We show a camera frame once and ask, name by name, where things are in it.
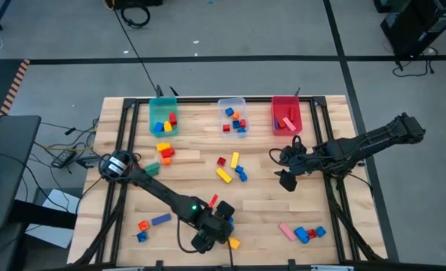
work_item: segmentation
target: plastic bin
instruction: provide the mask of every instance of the plastic bin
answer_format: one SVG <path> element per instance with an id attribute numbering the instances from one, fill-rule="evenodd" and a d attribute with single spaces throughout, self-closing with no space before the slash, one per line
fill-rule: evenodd
<path id="1" fill-rule="evenodd" d="M 276 129 L 275 117 L 290 119 L 290 108 L 295 111 L 295 119 L 292 121 L 296 130 L 291 131 L 288 127 Z M 273 127 L 273 134 L 275 136 L 294 136 L 301 131 L 301 115 L 300 115 L 300 101 L 295 96 L 274 96 L 271 99 L 271 126 Z"/>
<path id="2" fill-rule="evenodd" d="M 245 132 L 237 132 L 238 129 L 233 128 L 233 118 L 227 116 L 225 110 L 232 108 L 235 112 L 240 114 L 238 120 L 245 120 L 246 127 Z M 244 98 L 228 98 L 218 100 L 218 112 L 220 117 L 220 131 L 225 137 L 245 137 L 250 130 L 250 124 L 248 120 L 248 114 L 246 113 L 246 102 Z M 230 132 L 223 132 L 223 125 L 230 124 Z"/>
<path id="3" fill-rule="evenodd" d="M 179 125 L 173 126 L 171 132 L 156 132 L 156 123 L 170 121 L 170 113 L 175 112 L 179 122 L 178 102 L 175 97 L 160 97 L 149 100 L 149 130 L 156 137 L 176 136 L 179 134 Z"/>

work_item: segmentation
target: pink lego brick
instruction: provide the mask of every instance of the pink lego brick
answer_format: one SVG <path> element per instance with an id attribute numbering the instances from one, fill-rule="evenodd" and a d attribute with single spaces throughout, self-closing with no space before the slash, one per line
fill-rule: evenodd
<path id="1" fill-rule="evenodd" d="M 297 236 L 293 233 L 292 230 L 290 230 L 289 225 L 286 223 L 280 223 L 278 227 L 283 231 L 283 233 L 290 239 L 290 241 L 295 241 L 297 239 Z"/>
<path id="2" fill-rule="evenodd" d="M 297 128 L 295 128 L 295 125 L 293 125 L 293 123 L 287 118 L 284 117 L 283 118 L 283 122 L 286 124 L 286 126 L 291 130 L 291 131 L 295 131 Z"/>

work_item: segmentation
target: wooden tabletop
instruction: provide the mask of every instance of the wooden tabletop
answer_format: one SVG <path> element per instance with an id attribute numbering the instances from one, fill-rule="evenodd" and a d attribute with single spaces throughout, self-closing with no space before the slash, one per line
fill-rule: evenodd
<path id="1" fill-rule="evenodd" d="M 334 137 L 354 137 L 353 122 L 345 96 L 326 96 Z M 124 98 L 106 98 L 102 106 L 94 149 L 99 154 L 111 153 L 115 149 L 119 120 Z M 273 172 L 281 170 L 268 157 L 270 148 L 283 148 L 292 140 L 288 136 L 273 136 L 271 132 L 270 103 L 246 104 L 249 135 L 244 139 L 221 137 L 216 103 L 179 104 L 178 136 L 157 139 L 148 129 L 148 105 L 141 105 L 134 152 L 142 155 L 142 164 L 148 165 L 160 159 L 156 144 L 170 142 L 176 150 L 173 163 L 161 166 L 156 179 L 177 193 L 198 196 L 210 201 L 217 193 L 218 200 L 225 200 L 235 208 L 233 236 L 241 241 L 234 251 L 237 265 L 287 264 L 296 259 L 297 264 L 337 263 L 324 181 L 320 172 L 310 176 L 299 176 L 295 192 L 287 192 Z M 322 126 L 322 112 L 318 110 Z M 127 146 L 132 112 L 129 112 L 123 146 Z M 316 145 L 315 132 L 308 102 L 301 103 L 302 132 L 299 134 L 305 146 L 311 151 Z M 239 164 L 245 168 L 247 182 L 241 182 L 230 169 L 229 161 L 234 151 L 240 152 Z M 226 184 L 215 173 L 219 157 L 227 159 L 224 170 L 233 178 Z M 366 179 L 363 168 L 355 168 L 353 174 Z M 86 190 L 99 178 L 97 170 L 91 169 L 84 185 Z M 347 196 L 356 229 L 367 243 L 382 257 L 386 257 L 374 201 L 368 186 L 349 176 L 345 179 Z M 82 199 L 75 226 L 68 263 L 77 260 L 93 241 L 99 231 L 108 184 L 98 183 Z M 118 198 L 119 187 L 115 191 Z M 172 220 L 148 229 L 148 241 L 139 243 L 138 223 L 170 212 L 170 207 L 141 188 L 130 186 L 124 211 L 118 266 L 154 266 L 156 260 L 163 260 L 165 266 L 205 266 L 229 264 L 226 245 L 215 244 L 205 254 L 186 254 L 180 251 L 176 242 L 176 216 Z M 312 239 L 304 245 L 296 240 L 291 242 L 278 228 L 286 222 L 292 229 L 312 229 L 323 226 L 327 234 L 321 239 Z M 341 225 L 345 252 L 348 259 L 350 247 L 347 233 Z M 182 224 L 182 244 L 192 249 L 191 239 L 195 231 Z M 108 234 L 104 261 L 109 259 L 113 232 Z"/>

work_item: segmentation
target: yellow lego brick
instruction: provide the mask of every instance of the yellow lego brick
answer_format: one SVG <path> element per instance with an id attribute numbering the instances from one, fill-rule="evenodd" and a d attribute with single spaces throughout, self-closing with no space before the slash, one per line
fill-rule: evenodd
<path id="1" fill-rule="evenodd" d="M 171 144 L 170 143 L 160 143 L 158 145 L 156 145 L 156 149 L 157 151 L 164 151 L 166 149 L 171 148 Z"/>
<path id="2" fill-rule="evenodd" d="M 220 176 L 223 181 L 226 181 L 227 184 L 231 182 L 231 177 L 223 169 L 218 168 L 216 170 L 216 174 L 218 174 L 218 176 Z"/>
<path id="3" fill-rule="evenodd" d="M 234 237 L 230 237 L 230 247 L 234 250 L 237 250 L 240 247 L 240 241 Z"/>
<path id="4" fill-rule="evenodd" d="M 238 157 L 240 157 L 240 153 L 233 152 L 233 156 L 231 158 L 231 168 L 236 169 L 238 166 Z"/>
<path id="5" fill-rule="evenodd" d="M 171 127 L 171 123 L 169 121 L 164 122 L 164 132 L 171 132 L 173 128 Z"/>

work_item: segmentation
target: blue block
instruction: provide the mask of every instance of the blue block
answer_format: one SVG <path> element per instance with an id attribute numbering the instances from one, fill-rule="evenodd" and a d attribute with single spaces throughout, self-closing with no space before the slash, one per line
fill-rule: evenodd
<path id="1" fill-rule="evenodd" d="M 241 173 L 240 173 L 240 180 L 241 180 L 241 181 L 246 181 L 246 180 L 248 180 L 248 177 L 246 177 L 245 172 L 241 172 Z"/>
<path id="2" fill-rule="evenodd" d="M 233 111 L 232 108 L 226 108 L 226 110 L 225 110 L 226 115 L 229 116 L 229 117 L 233 116 L 234 112 L 235 111 Z"/>
<path id="3" fill-rule="evenodd" d="M 165 214 L 165 215 L 161 215 L 157 218 L 151 219 L 151 224 L 153 224 L 153 226 L 156 226 L 156 225 L 159 225 L 161 223 L 164 223 L 164 222 L 170 221 L 170 220 L 171 220 L 171 215 Z"/>
<path id="4" fill-rule="evenodd" d="M 156 123 L 156 126 L 154 127 L 154 130 L 156 132 L 163 132 L 164 131 L 164 124 L 162 123 Z"/>
<path id="5" fill-rule="evenodd" d="M 280 127 L 278 126 L 278 120 L 276 119 L 276 117 L 274 118 L 274 126 L 275 126 L 275 129 L 280 129 Z"/>
<path id="6" fill-rule="evenodd" d="M 305 231 L 303 227 L 299 227 L 295 230 L 295 235 L 300 239 L 301 242 L 307 244 L 310 241 L 310 237 L 308 233 Z"/>
<path id="7" fill-rule="evenodd" d="M 241 172 L 243 172 L 243 167 L 242 166 L 237 166 L 235 171 L 238 172 L 238 173 L 241 173 Z"/>
<path id="8" fill-rule="evenodd" d="M 315 229 L 315 233 L 319 238 L 322 238 L 327 232 L 325 231 L 325 229 L 322 226 L 318 226 Z"/>
<path id="9" fill-rule="evenodd" d="M 146 232 L 138 233 L 137 236 L 138 236 L 139 242 L 144 242 L 144 241 L 148 240 L 148 234 Z"/>

